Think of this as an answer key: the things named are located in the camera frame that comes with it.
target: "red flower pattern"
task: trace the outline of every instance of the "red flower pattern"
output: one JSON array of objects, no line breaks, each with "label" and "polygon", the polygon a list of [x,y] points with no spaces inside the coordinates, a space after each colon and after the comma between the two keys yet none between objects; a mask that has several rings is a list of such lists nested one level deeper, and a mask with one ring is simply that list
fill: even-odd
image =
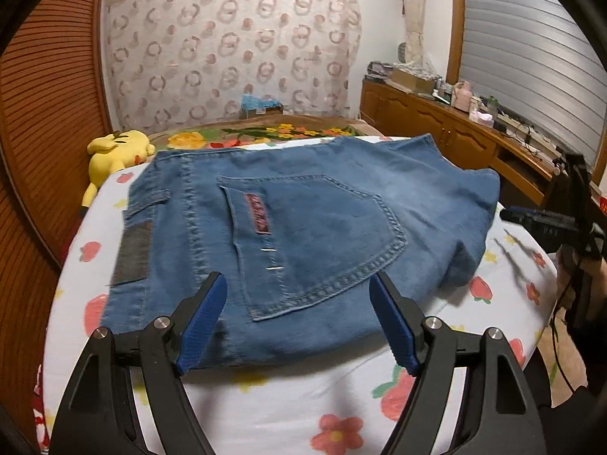
[{"label": "red flower pattern", "polygon": [[87,337],[99,327],[101,321],[101,315],[107,302],[107,294],[100,294],[99,296],[92,298],[84,307],[84,332]]},{"label": "red flower pattern", "polygon": [[226,140],[223,143],[221,142],[211,142],[209,146],[211,148],[225,148],[225,147],[238,147],[239,145],[243,145],[243,143],[239,139],[231,139]]},{"label": "red flower pattern", "polygon": [[133,173],[123,173],[119,177],[116,178],[116,183],[124,184],[128,180],[130,180],[133,176],[135,176]]},{"label": "red flower pattern", "polygon": [[481,277],[478,275],[474,276],[469,284],[470,294],[474,297],[475,301],[483,301],[487,304],[491,304],[493,299],[493,293],[491,288]]},{"label": "red flower pattern", "polygon": [[345,455],[348,449],[362,447],[364,441],[358,434],[362,424],[359,417],[339,419],[335,414],[325,414],[318,423],[321,432],[310,440],[310,446],[327,455]]},{"label": "red flower pattern", "polygon": [[395,364],[394,370],[392,370],[392,381],[374,388],[371,395],[374,399],[381,397],[381,412],[385,417],[391,421],[398,421],[407,404],[414,383],[415,378],[398,364]]},{"label": "red flower pattern", "polygon": [[514,357],[517,358],[518,364],[523,367],[527,356],[524,355],[523,343],[521,342],[521,339],[512,339],[509,344],[510,348],[512,349],[512,352],[514,352]]},{"label": "red flower pattern", "polygon": [[527,284],[527,297],[530,301],[533,301],[537,306],[539,306],[539,291],[535,288],[535,284],[530,282]]},{"label": "red flower pattern", "polygon": [[91,261],[99,250],[101,249],[101,243],[99,241],[89,241],[88,243],[84,243],[84,245],[80,248],[80,261],[88,262]]},{"label": "red flower pattern", "polygon": [[546,261],[544,260],[544,257],[541,256],[541,253],[533,252],[533,261],[538,267],[546,267]]}]

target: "lace curtain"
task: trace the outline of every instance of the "lace curtain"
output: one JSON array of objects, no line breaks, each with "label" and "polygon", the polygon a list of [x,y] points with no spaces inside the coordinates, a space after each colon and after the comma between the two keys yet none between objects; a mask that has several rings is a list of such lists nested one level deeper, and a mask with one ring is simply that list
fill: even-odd
[{"label": "lace curtain", "polygon": [[426,0],[403,0],[405,4],[405,61],[422,64],[424,56],[424,13]]},{"label": "lace curtain", "polygon": [[360,42],[357,0],[104,0],[123,129],[237,118],[243,93],[340,115]]}]

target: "jeans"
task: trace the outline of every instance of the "jeans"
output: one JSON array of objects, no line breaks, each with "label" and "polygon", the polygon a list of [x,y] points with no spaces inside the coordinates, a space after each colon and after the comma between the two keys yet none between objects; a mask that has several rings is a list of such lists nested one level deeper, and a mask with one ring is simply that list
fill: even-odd
[{"label": "jeans", "polygon": [[160,152],[133,183],[102,325],[170,315],[212,270],[228,301],[200,367],[281,363],[380,333],[368,278],[404,295],[464,285],[500,183],[430,135],[271,150]]}]

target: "blue clamp pad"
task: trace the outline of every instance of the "blue clamp pad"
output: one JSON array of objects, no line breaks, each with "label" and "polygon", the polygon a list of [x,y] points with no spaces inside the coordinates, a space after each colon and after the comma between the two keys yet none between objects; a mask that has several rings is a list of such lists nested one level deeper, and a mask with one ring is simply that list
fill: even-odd
[{"label": "blue clamp pad", "polygon": [[211,288],[206,292],[206,296],[181,334],[180,352],[175,361],[180,375],[186,374],[200,362],[213,328],[226,304],[228,283],[222,274],[216,275]]},{"label": "blue clamp pad", "polygon": [[[383,276],[385,277],[384,280],[387,280],[387,283],[392,284],[385,274]],[[388,339],[394,359],[411,376],[417,376],[420,371],[420,361],[416,354],[415,334],[395,303],[394,297],[396,296],[393,297],[392,295],[394,292],[398,293],[396,289],[390,293],[377,273],[371,276],[369,298],[371,299],[371,304],[379,319],[381,328]]]}]

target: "wooden cabinet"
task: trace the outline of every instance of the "wooden cabinet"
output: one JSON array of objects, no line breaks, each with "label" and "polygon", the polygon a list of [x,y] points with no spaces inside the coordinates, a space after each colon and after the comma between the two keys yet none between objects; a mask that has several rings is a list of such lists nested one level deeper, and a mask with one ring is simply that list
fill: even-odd
[{"label": "wooden cabinet", "polygon": [[405,97],[387,97],[381,104],[379,123],[382,127],[380,131],[384,135],[399,137],[422,135],[422,133],[415,133],[417,125],[415,110],[407,101],[406,94],[403,95]]},{"label": "wooden cabinet", "polygon": [[462,169],[492,167],[538,205],[549,193],[551,165],[450,106],[383,83],[364,82],[360,111],[362,118],[384,135],[415,137],[430,133],[454,165]]},{"label": "wooden cabinet", "polygon": [[371,125],[377,124],[377,106],[380,101],[381,96],[378,91],[365,84],[360,95],[360,116]]},{"label": "wooden cabinet", "polygon": [[489,166],[496,144],[464,123],[455,122],[444,139],[443,155],[462,169],[481,169]]},{"label": "wooden cabinet", "polygon": [[436,147],[445,153],[445,139],[451,133],[451,121],[448,116],[436,111],[424,104],[418,104],[416,107],[415,124],[410,127],[410,134],[407,136],[415,137],[430,133],[434,139]]}]

